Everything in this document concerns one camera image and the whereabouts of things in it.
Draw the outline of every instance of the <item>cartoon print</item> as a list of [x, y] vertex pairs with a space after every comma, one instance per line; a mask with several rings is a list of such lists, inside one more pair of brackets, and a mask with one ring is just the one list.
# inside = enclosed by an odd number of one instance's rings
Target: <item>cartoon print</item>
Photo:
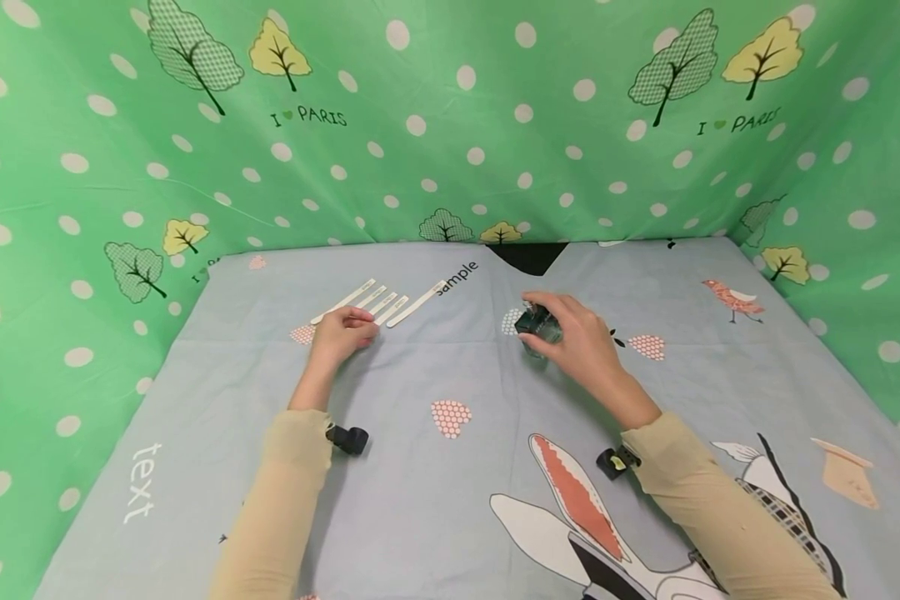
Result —
[[723, 78], [734, 83], [749, 83], [747, 101], [753, 100], [756, 84], [784, 78], [797, 68], [803, 50], [799, 47], [800, 30], [790, 17], [773, 21], [765, 32], [742, 47], [730, 58]]
[[730, 315], [730, 323], [735, 324], [737, 322], [737, 313], [742, 314], [744, 317], [747, 317], [749, 318], [749, 320], [755, 321], [756, 323], [763, 323], [763, 320], [761, 320], [761, 318], [755, 318], [751, 316], [758, 315], [764, 311], [763, 306], [755, 302], [756, 296], [732, 290], [726, 285], [717, 282], [716, 279], [707, 279], [702, 283], [703, 285], [710, 288], [710, 291], [713, 292], [714, 296], [716, 296], [724, 306], [727, 306], [727, 308], [732, 310], [732, 315]]
[[217, 42], [192, 12], [173, 0], [149, 0], [151, 49], [163, 70], [184, 86], [202, 89], [221, 116], [227, 115], [213, 95], [233, 88], [243, 69], [227, 46]]
[[293, 82], [291, 75], [300, 77], [313, 73], [303, 52], [297, 50], [297, 46], [291, 42], [290, 32], [281, 30], [269, 17], [262, 21], [260, 33], [253, 40], [249, 54], [250, 63], [255, 70], [264, 75], [286, 77], [294, 92], [297, 91], [297, 84]]
[[156, 286], [163, 273], [163, 257], [160, 254], [146, 247], [136, 247], [130, 242], [108, 242], [103, 246], [103, 252], [110, 259], [110, 267], [120, 286], [120, 293], [130, 302], [141, 303], [151, 290], [162, 298], [167, 297], [167, 293]]
[[713, 11], [704, 8], [636, 74], [628, 95], [640, 105], [660, 105], [654, 127], [660, 124], [667, 102], [689, 96], [710, 81], [717, 64], [714, 44], [718, 31]]

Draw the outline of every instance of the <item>beige sleeve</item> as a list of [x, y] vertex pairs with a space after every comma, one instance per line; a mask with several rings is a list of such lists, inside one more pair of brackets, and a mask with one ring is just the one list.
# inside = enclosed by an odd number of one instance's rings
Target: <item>beige sleeve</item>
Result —
[[626, 431], [643, 491], [713, 568], [733, 600], [839, 600], [820, 567], [671, 412]]
[[315, 410], [273, 419], [264, 456], [212, 579], [211, 600], [290, 600], [330, 468], [330, 418]]

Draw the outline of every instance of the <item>green fabric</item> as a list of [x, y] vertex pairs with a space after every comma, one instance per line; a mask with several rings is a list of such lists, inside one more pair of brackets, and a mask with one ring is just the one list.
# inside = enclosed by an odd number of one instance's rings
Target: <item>green fabric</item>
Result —
[[0, 2], [0, 598], [227, 253], [729, 232], [900, 423], [900, 0], [224, 4]]

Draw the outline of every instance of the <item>tree print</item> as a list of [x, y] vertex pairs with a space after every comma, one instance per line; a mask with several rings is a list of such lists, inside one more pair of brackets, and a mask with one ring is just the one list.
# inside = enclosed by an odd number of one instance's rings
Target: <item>tree print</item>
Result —
[[108, 242], [103, 251], [110, 259], [120, 292], [130, 302], [141, 303], [151, 290], [161, 297], [167, 297], [167, 293], [156, 286], [160, 273], [163, 273], [163, 257], [160, 254], [149, 248], [136, 247], [130, 242]]
[[196, 242], [203, 240], [210, 232], [200, 225], [193, 225], [189, 221], [167, 221], [167, 232], [163, 238], [163, 251], [168, 257], [179, 254], [190, 248], [195, 254], [199, 254]]
[[420, 238], [431, 242], [466, 242], [473, 239], [473, 229], [463, 225], [461, 218], [446, 208], [438, 208], [420, 223]]
[[520, 238], [523, 238], [523, 234], [506, 221], [496, 223], [495, 226], [480, 234], [480, 241], [484, 244], [503, 244], [504, 242], [515, 242]]
[[808, 260], [803, 257], [803, 251], [799, 247], [765, 247], [760, 255], [773, 271], [771, 282], [776, 282], [781, 274], [800, 285], [808, 282], [810, 278]]
[[202, 89], [217, 108], [226, 113], [212, 94], [240, 83], [243, 69], [233, 52], [206, 32], [196, 14], [180, 10], [173, 0], [149, 0], [151, 49], [163, 70], [184, 86]]
[[250, 46], [250, 63], [253, 68], [264, 75], [286, 76], [290, 89], [297, 91], [297, 84], [291, 75], [310, 75], [313, 70], [303, 56], [303, 52], [293, 45], [287, 32], [284, 32], [267, 17], [262, 22], [260, 33]]
[[800, 30], [793, 26], [790, 17], [773, 21], [767, 31], [730, 58], [723, 69], [724, 80], [751, 84], [747, 100], [753, 100], [756, 84], [784, 78], [797, 68], [803, 56], [799, 38]]
[[660, 124], [667, 102], [695, 93], [710, 81], [717, 64], [714, 43], [718, 31], [713, 24], [713, 11], [704, 8], [636, 74], [629, 97], [640, 105], [660, 105], [654, 127]]

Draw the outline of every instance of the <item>test strip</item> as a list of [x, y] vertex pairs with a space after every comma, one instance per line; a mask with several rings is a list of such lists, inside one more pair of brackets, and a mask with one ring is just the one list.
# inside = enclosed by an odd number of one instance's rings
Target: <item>test strip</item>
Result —
[[410, 306], [407, 306], [406, 310], [404, 310], [402, 313], [400, 313], [396, 317], [392, 318], [391, 322], [387, 323], [387, 327], [388, 328], [396, 327], [396, 324], [403, 321], [404, 318], [411, 316], [413, 314], [414, 310], [417, 310], [418, 308], [420, 308], [420, 306], [422, 306], [423, 303], [428, 301], [428, 299], [435, 296], [437, 294], [437, 292], [439, 292], [440, 290], [443, 290], [443, 286], [445, 286], [446, 284], [448, 284], [448, 283], [444, 282], [443, 280], [439, 280], [439, 282], [437, 282], [437, 285], [430, 288], [430, 290], [428, 290], [426, 292], [426, 294], [417, 298], [416, 301], [413, 301], [413, 304], [411, 304]]
[[374, 318], [373, 321], [375, 323], [382, 323], [382, 322], [387, 321], [388, 318], [390, 318], [396, 311], [400, 310], [401, 306], [403, 306], [404, 304], [406, 304], [408, 302], [410, 302], [409, 296], [401, 296], [400, 299], [398, 299], [398, 301], [396, 302], [396, 304], [393, 304], [390, 308], [388, 308], [386, 311], [384, 311], [384, 314], [380, 315], [379, 317]]
[[383, 298], [382, 301], [377, 302], [374, 308], [370, 309], [370, 314], [375, 315], [380, 312], [381, 308], [384, 308], [387, 304], [393, 302], [393, 299], [396, 297], [396, 292], [390, 292], [387, 297]]
[[381, 285], [377, 289], [373, 290], [373, 293], [369, 296], [365, 297], [360, 301], [360, 303], [356, 304], [356, 308], [363, 308], [363, 306], [367, 306], [369, 303], [375, 301], [375, 299], [380, 298], [380, 295], [387, 291], [386, 285]]
[[318, 316], [316, 316], [316, 317], [311, 318], [310, 324], [312, 324], [312, 326], [315, 326], [315, 324], [317, 324], [317, 323], [319, 323], [320, 321], [323, 320], [323, 315], [328, 314], [328, 313], [330, 313], [330, 312], [332, 312], [332, 311], [335, 311], [335, 310], [337, 310], [338, 308], [341, 308], [342, 306], [347, 306], [347, 304], [348, 304], [350, 301], [352, 301], [352, 299], [356, 298], [357, 296], [360, 296], [361, 294], [363, 294], [363, 292], [366, 292], [368, 289], [370, 289], [370, 286], [372, 286], [372, 285], [373, 285], [374, 283], [376, 283], [376, 282], [377, 282], [376, 279], [369, 279], [369, 280], [367, 280], [367, 283], [364, 283], [364, 284], [361, 285], [359, 288], [357, 288], [356, 290], [354, 290], [354, 291], [352, 292], [352, 294], [350, 294], [349, 296], [347, 296], [347, 297], [345, 297], [344, 299], [342, 299], [342, 301], [337, 302], [337, 304], [336, 304], [333, 308], [331, 308], [330, 310], [327, 310], [327, 311], [324, 311], [324, 312], [320, 313], [320, 314], [319, 314]]

